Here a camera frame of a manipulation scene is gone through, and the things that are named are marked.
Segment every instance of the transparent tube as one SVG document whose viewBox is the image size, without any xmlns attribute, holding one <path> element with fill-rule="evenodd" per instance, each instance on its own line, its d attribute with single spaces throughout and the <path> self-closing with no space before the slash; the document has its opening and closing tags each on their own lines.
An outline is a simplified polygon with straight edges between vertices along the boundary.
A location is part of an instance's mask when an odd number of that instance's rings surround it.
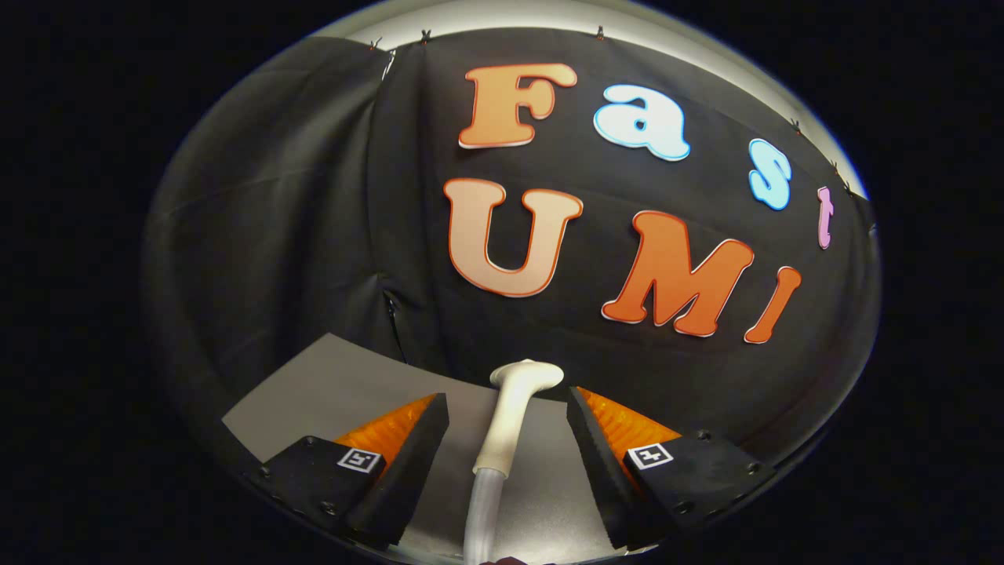
<svg viewBox="0 0 1004 565">
<path fill-rule="evenodd" d="M 489 560 L 504 482 L 505 475 L 494 469 L 480 469 L 474 476 L 464 529 L 464 565 L 481 565 Z"/>
</svg>

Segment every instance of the black cloth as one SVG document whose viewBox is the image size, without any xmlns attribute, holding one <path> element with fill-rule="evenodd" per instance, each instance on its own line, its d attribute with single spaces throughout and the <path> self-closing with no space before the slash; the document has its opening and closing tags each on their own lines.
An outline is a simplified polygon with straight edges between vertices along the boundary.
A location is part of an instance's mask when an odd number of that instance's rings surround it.
<svg viewBox="0 0 1004 565">
<path fill-rule="evenodd" d="M 236 444 L 219 418 L 325 333 L 383 355 L 487 385 L 496 367 L 531 358 L 667 426 L 724 434 L 776 465 L 806 442 L 853 385 L 877 326 L 881 274 L 869 204 L 842 189 L 832 165 L 787 117 L 694 65 L 616 40 L 551 29 L 436 37 L 392 55 L 334 38 L 294 45 L 238 84 L 186 139 L 154 204 L 146 297 L 176 403 Z M 480 66 L 560 62 L 578 75 L 555 86 L 535 138 L 468 150 Z M 654 88 L 686 116 L 679 162 L 601 137 L 593 113 L 612 84 Z M 752 138 L 791 163 L 791 198 L 777 211 L 752 195 Z M 582 200 L 550 286 L 511 299 L 482 291 L 448 253 L 443 185 L 473 177 L 505 187 L 489 254 L 522 264 L 530 189 Z M 816 190 L 830 189 L 832 243 L 816 240 Z M 632 218 L 660 210 L 688 227 L 699 264 L 723 239 L 747 243 L 740 277 L 709 338 L 600 316 L 639 245 Z M 767 306 L 779 267 L 802 275 L 763 345 L 743 341 Z M 553 390 L 545 398 L 561 398 Z M 222 450 L 246 460 L 239 446 Z"/>
</svg>

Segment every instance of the white wall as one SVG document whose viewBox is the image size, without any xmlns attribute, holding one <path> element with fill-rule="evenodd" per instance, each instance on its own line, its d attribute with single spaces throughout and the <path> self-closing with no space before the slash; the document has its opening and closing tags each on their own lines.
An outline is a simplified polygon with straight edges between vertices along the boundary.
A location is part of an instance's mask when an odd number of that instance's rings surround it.
<svg viewBox="0 0 1004 565">
<path fill-rule="evenodd" d="M 315 35 L 343 37 L 390 50 L 422 38 L 492 27 L 552 27 L 622 39 L 686 60 L 743 88 L 785 117 L 829 161 L 850 189 L 867 197 L 836 139 L 793 93 L 717 40 L 662 12 L 625 0 L 389 0 L 359 10 Z"/>
</svg>

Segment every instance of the white tube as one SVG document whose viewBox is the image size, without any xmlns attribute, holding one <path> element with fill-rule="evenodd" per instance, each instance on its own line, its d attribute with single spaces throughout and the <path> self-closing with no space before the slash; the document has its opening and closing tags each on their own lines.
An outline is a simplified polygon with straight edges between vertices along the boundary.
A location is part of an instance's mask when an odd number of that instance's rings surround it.
<svg viewBox="0 0 1004 565">
<path fill-rule="evenodd" d="M 489 380 L 499 387 L 499 398 L 481 454 L 474 464 L 474 490 L 464 530 L 464 565 L 481 565 L 491 555 L 502 483 L 512 469 L 530 397 L 553 387 L 562 378 L 564 372 L 556 365 L 529 359 L 492 371 Z"/>
<path fill-rule="evenodd" d="M 474 464 L 474 473 L 494 469 L 509 478 L 530 397 L 558 384 L 563 377 L 564 372 L 556 365 L 529 359 L 510 363 L 492 372 L 491 383 L 501 390 L 488 435 Z"/>
<path fill-rule="evenodd" d="M 474 477 L 464 529 L 464 565 L 481 565 L 489 561 L 504 481 L 505 476 L 494 469 L 482 469 Z"/>
</svg>

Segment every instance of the letter m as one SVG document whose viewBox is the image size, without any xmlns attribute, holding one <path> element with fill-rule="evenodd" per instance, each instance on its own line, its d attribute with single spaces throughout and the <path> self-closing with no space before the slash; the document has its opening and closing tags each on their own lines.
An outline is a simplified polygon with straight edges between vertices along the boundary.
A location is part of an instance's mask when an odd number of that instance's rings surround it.
<svg viewBox="0 0 1004 565">
<path fill-rule="evenodd" d="M 690 336 L 713 335 L 739 275 L 753 264 L 753 250 L 741 241 L 726 239 L 692 269 L 690 239 L 683 221 L 646 210 L 635 216 L 634 224 L 642 236 L 635 265 L 620 296 L 603 305 L 603 317 L 625 324 L 642 322 L 648 316 L 646 298 L 654 291 L 656 326 L 663 326 L 691 305 L 673 328 Z"/>
</svg>

